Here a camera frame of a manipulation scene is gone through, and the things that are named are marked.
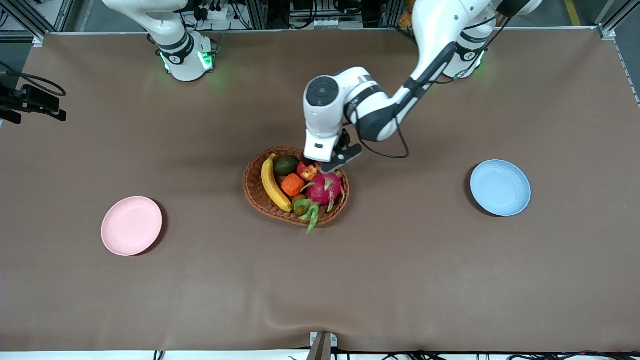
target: wicker basket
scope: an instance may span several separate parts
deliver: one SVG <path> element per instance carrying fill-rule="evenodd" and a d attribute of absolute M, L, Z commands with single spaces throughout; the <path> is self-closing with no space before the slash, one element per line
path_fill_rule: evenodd
<path fill-rule="evenodd" d="M 286 213 L 282 211 L 273 201 L 271 201 L 269 195 L 264 191 L 260 172 L 262 170 L 262 163 L 265 162 L 271 154 L 276 154 L 277 156 L 292 155 L 298 159 L 302 159 L 302 150 L 294 147 L 278 146 L 261 152 L 251 160 L 244 172 L 244 195 L 257 211 L 260 211 L 268 217 L 306 227 L 309 225 L 309 221 L 300 220 L 293 212 Z M 338 171 L 342 175 L 342 189 L 344 190 L 344 195 L 341 195 L 341 197 L 344 196 L 344 199 L 338 199 L 338 203 L 334 205 L 331 213 L 329 214 L 326 213 L 327 207 L 321 206 L 317 226 L 325 225 L 335 219 L 338 214 L 342 212 L 347 204 L 347 200 L 349 199 L 349 181 L 347 180 L 347 175 L 342 171 L 342 169 Z M 278 184 L 281 184 L 283 180 L 284 176 L 276 176 Z"/>

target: cable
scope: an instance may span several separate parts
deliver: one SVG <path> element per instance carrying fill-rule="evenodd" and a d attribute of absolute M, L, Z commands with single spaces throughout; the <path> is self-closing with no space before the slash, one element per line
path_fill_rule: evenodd
<path fill-rule="evenodd" d="M 27 82 L 31 83 L 33 86 L 41 89 L 44 92 L 48 92 L 51 95 L 55 95 L 55 96 L 67 96 L 67 92 L 65 91 L 65 89 L 62 88 L 62 86 L 54 83 L 51 80 L 47 80 L 45 78 L 41 78 L 40 76 L 36 76 L 36 75 L 31 75 L 31 74 L 25 74 L 23 72 L 17 72 L 16 70 L 14 70 L 12 67 L 10 67 L 9 65 L 3 63 L 2 61 L 0 61 L 0 65 L 4 66 L 7 68 L 7 72 L 6 75 L 7 76 L 18 76 L 19 78 L 25 79 Z M 41 84 L 38 84 L 36 81 L 41 81 L 45 84 L 51 85 L 53 86 L 55 89 L 59 90 L 60 92 L 55 92 L 54 90 L 51 90 L 49 88 L 46 88 L 44 86 L 42 86 Z"/>
<path fill-rule="evenodd" d="M 189 21 L 189 24 L 187 25 L 187 21 L 184 19 L 184 16 L 182 15 L 182 12 L 180 12 L 180 19 L 182 19 L 182 25 L 184 26 L 185 29 L 195 29 L 196 26 Z"/>
<path fill-rule="evenodd" d="M 493 43 L 493 41 L 495 40 L 495 38 L 498 37 L 498 35 L 500 35 L 500 33 L 502 33 L 502 30 L 504 30 L 504 28 L 507 27 L 507 24 L 509 24 L 509 22 L 511 21 L 511 19 L 513 19 L 512 17 L 508 17 L 505 21 L 502 22 L 502 26 L 500 27 L 500 29 L 498 30 L 498 32 L 491 38 L 491 40 L 489 40 L 489 42 L 487 42 L 482 51 L 487 50 L 487 48 L 489 48 L 489 45 L 491 45 Z"/>
<path fill-rule="evenodd" d="M 236 0 L 231 0 L 231 2 L 229 2 L 229 4 L 231 4 L 231 7 L 236 12 L 236 15 L 238 15 L 238 20 L 240 20 L 240 23 L 244 26 L 244 28 L 247 29 L 247 30 L 251 30 L 251 27 L 249 26 L 249 24 L 245 21 L 244 17 L 242 16 L 242 12 L 240 12 L 240 9 L 239 9 L 237 1 Z"/>
<path fill-rule="evenodd" d="M 491 38 L 491 40 L 489 40 L 483 47 L 482 49 L 479 51 L 479 53 L 481 54 L 483 51 L 487 50 L 487 48 L 489 48 L 489 45 L 491 45 L 491 43 L 493 43 L 493 41 L 498 37 L 498 35 L 500 35 L 500 33 L 502 33 L 502 30 L 504 30 L 504 28 L 506 28 L 507 24 L 509 24 L 509 21 L 511 21 L 511 17 L 508 17 L 503 23 L 502 26 L 500 27 L 500 29 L 498 30 L 498 32 Z M 401 33 L 405 34 L 405 36 L 407 36 L 407 34 L 400 30 L 399 28 L 397 28 L 398 31 L 400 31 Z M 446 85 L 446 84 L 450 84 L 456 80 L 458 80 L 460 78 L 460 76 L 462 74 L 465 74 L 467 71 L 469 71 L 474 65 L 476 64 L 476 61 L 473 61 L 471 63 L 471 65 L 464 71 L 461 72 L 459 75 L 454 76 L 452 79 L 448 80 L 448 81 L 423 81 L 421 83 L 419 83 L 419 86 L 424 86 L 424 85 Z M 364 146 L 367 150 L 373 152 L 376 155 L 380 155 L 383 156 L 385 158 L 390 158 L 390 159 L 405 159 L 409 156 L 410 151 L 409 151 L 409 146 L 406 143 L 406 139 L 404 138 L 404 135 L 402 134 L 402 130 L 400 129 L 400 123 L 398 122 L 398 114 L 399 111 L 394 111 L 394 122 L 396 123 L 396 129 L 398 132 L 398 136 L 400 136 L 400 141 L 402 142 L 402 145 L 404 147 L 404 155 L 389 155 L 389 154 L 384 154 L 382 152 L 379 151 L 375 151 L 374 149 L 372 149 L 371 147 L 369 147 L 366 142 L 364 142 L 362 140 L 362 137 L 360 136 L 360 129 L 358 128 L 358 124 L 360 122 L 356 122 L 356 134 L 358 135 L 358 140 L 360 141 L 360 143 L 362 144 L 362 146 Z M 360 119 L 360 116 L 358 115 L 358 111 L 356 110 L 356 119 Z M 431 352 L 420 352 L 420 356 L 423 356 L 424 354 L 427 354 L 427 356 L 429 356 L 430 359 L 432 360 L 445 360 L 442 357 L 431 353 Z M 528 357 L 524 357 L 524 356 L 519 356 L 519 355 L 514 355 L 512 357 L 510 357 L 507 360 L 514 360 L 518 357 L 521 357 L 522 359 L 526 359 L 526 360 L 544 360 L 544 357 L 534 357 L 534 358 L 528 358 Z"/>
<path fill-rule="evenodd" d="M 6 22 L 9 21 L 9 14 L 6 13 L 4 10 L 2 10 L 2 12 L 0 13 L 0 22 L 2 22 L 2 24 L 0 24 L 0 28 L 2 28 Z"/>
<path fill-rule="evenodd" d="M 479 28 L 479 27 L 480 27 L 480 26 L 482 26 L 482 25 L 488 24 L 488 23 L 490 23 L 491 21 L 493 21 L 493 20 L 495 20 L 495 19 L 498 19 L 498 16 L 500 16 L 500 14 L 496 14 L 496 16 L 492 17 L 491 19 L 488 19 L 488 20 L 482 21 L 480 24 L 476 24 L 476 25 L 473 25 L 473 26 L 469 26 L 469 27 L 467 27 L 467 28 L 464 28 L 464 30 L 469 30 L 469 29 Z"/>
<path fill-rule="evenodd" d="M 358 124 L 360 122 L 356 123 L 356 134 L 358 135 L 358 140 L 360 141 L 360 143 L 362 144 L 362 146 L 364 146 L 367 150 L 373 152 L 376 155 L 380 155 L 384 158 L 389 158 L 389 159 L 406 159 L 407 157 L 409 157 L 409 145 L 406 143 L 406 140 L 404 139 L 404 135 L 402 134 L 402 130 L 400 130 L 400 123 L 398 122 L 398 117 L 397 117 L 398 112 L 394 113 L 394 121 L 396 122 L 396 129 L 398 132 L 398 136 L 400 136 L 400 141 L 402 142 L 402 146 L 404 147 L 404 155 L 389 155 L 389 154 L 385 154 L 383 152 L 380 151 L 375 151 L 374 149 L 372 149 L 371 147 L 369 147 L 367 145 L 367 143 L 362 140 L 362 137 L 360 136 L 360 129 L 358 127 Z M 358 110 L 356 110 L 356 119 L 360 119 L 360 116 L 358 115 Z"/>
<path fill-rule="evenodd" d="M 478 51 L 478 54 L 482 54 L 483 52 L 485 52 L 488 48 L 489 45 L 491 45 L 493 43 L 493 41 L 498 37 L 498 35 L 500 35 L 500 33 L 502 33 L 502 30 L 504 30 L 504 28 L 507 27 L 507 24 L 509 24 L 509 21 L 511 21 L 511 19 L 513 19 L 512 17 L 508 17 L 503 23 L 502 26 L 500 27 L 500 29 L 498 30 L 498 32 L 491 37 L 491 39 L 489 41 L 487 41 L 487 43 L 482 46 L 482 48 Z M 453 81 L 458 80 L 462 75 L 466 74 L 467 71 L 471 70 L 472 67 L 476 66 L 477 60 L 476 61 L 472 61 L 471 65 L 469 65 L 469 67 L 467 67 L 464 71 L 461 71 L 459 74 L 457 74 L 456 76 L 454 76 L 452 78 Z"/>
<path fill-rule="evenodd" d="M 339 5 L 338 5 L 338 1 L 339 0 L 333 0 L 333 7 L 338 10 L 339 12 L 345 14 L 345 15 L 356 15 L 362 12 L 362 2 L 360 2 L 360 6 L 356 9 L 356 10 L 349 10 L 349 9 L 342 9 Z"/>
<path fill-rule="evenodd" d="M 557 355 L 553 355 L 555 359 L 557 360 L 567 360 L 571 357 L 574 356 L 600 356 L 600 357 L 609 357 L 611 359 L 614 360 L 624 360 L 623 357 L 618 356 L 616 354 L 605 354 L 603 352 L 597 352 L 597 351 L 591 351 L 591 350 L 585 350 L 585 351 L 581 351 L 581 352 L 576 352 L 575 354 L 569 354 L 566 356 L 557 356 Z"/>
<path fill-rule="evenodd" d="M 309 9 L 309 20 L 307 21 L 307 23 L 302 25 L 300 28 L 297 28 L 294 26 L 292 27 L 293 29 L 304 29 L 309 25 L 313 24 L 314 21 L 316 21 L 316 17 L 318 15 L 318 3 L 316 2 L 316 0 L 311 0 L 311 2 L 312 2 L 311 8 Z"/>
<path fill-rule="evenodd" d="M 164 351 L 154 351 L 154 360 L 162 360 L 164 358 L 164 353 Z"/>
<path fill-rule="evenodd" d="M 309 27 L 311 24 L 314 23 L 314 21 L 316 21 L 316 17 L 318 15 L 318 4 L 316 2 L 316 0 L 311 0 L 312 4 L 311 7 L 309 8 L 309 20 L 307 20 L 307 22 L 300 26 L 297 27 L 295 25 L 291 25 L 291 23 L 285 18 L 285 14 L 287 12 L 287 8 L 283 7 L 282 10 L 280 11 L 280 19 L 282 20 L 282 22 L 284 22 L 284 24 L 287 26 L 287 28 L 289 29 L 293 29 L 293 30 L 300 30 L 300 29 L 304 29 Z"/>
<path fill-rule="evenodd" d="M 220 49 L 222 49 L 222 40 L 225 39 L 225 31 L 222 31 L 222 35 L 220 36 L 220 41 L 218 42 L 218 45 L 216 46 L 216 52 L 215 54 L 217 55 L 220 52 Z"/>

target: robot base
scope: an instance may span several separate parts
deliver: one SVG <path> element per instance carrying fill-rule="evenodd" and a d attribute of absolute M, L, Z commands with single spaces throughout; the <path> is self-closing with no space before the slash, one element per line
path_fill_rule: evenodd
<path fill-rule="evenodd" d="M 217 43 L 197 31 L 190 31 L 189 34 L 193 37 L 194 46 L 192 52 L 184 59 L 184 63 L 176 65 L 170 61 L 164 61 L 167 73 L 180 81 L 195 81 L 204 74 L 213 72 L 216 61 Z"/>

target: pink plate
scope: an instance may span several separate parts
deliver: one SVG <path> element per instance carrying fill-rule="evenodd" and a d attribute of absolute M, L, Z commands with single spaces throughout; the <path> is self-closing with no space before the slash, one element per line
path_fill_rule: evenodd
<path fill-rule="evenodd" d="M 136 255 L 157 240 L 162 229 L 160 207 L 142 196 L 128 197 L 115 204 L 102 221 L 102 242 L 112 253 Z"/>

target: white robotic arm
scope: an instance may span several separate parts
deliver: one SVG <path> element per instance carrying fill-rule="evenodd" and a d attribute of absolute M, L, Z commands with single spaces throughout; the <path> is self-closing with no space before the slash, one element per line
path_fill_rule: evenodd
<path fill-rule="evenodd" d="M 211 72 L 212 42 L 197 31 L 187 31 L 174 11 L 188 0 L 102 0 L 145 28 L 160 48 L 167 71 L 180 81 L 194 81 Z"/>
<path fill-rule="evenodd" d="M 541 2 L 503 0 L 498 11 L 506 8 L 504 14 L 510 17 L 519 12 L 531 12 Z M 322 171 L 331 172 L 360 155 L 362 147 L 359 144 L 350 147 L 349 141 L 345 140 L 348 135 L 342 130 L 342 116 L 355 126 L 361 140 L 381 142 L 393 135 L 459 52 L 460 45 L 456 41 L 465 26 L 474 19 L 480 23 L 477 18 L 485 16 L 490 3 L 490 0 L 418 0 L 412 16 L 419 50 L 418 64 L 392 97 L 361 67 L 313 79 L 303 96 L 307 125 L 305 157 L 322 161 Z M 475 54 L 469 59 L 473 60 L 471 65 L 478 56 Z"/>

